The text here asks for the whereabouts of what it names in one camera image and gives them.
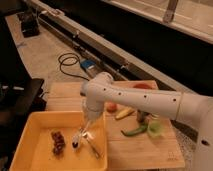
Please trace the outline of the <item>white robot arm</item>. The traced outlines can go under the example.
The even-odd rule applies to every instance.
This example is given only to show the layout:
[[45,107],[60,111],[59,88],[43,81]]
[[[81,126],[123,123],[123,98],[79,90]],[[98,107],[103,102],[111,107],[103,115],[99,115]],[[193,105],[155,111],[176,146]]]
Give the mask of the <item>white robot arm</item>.
[[84,83],[83,108],[90,121],[97,120],[105,102],[129,106],[176,120],[198,132],[191,171],[213,171],[213,97],[177,91],[122,88],[102,72]]

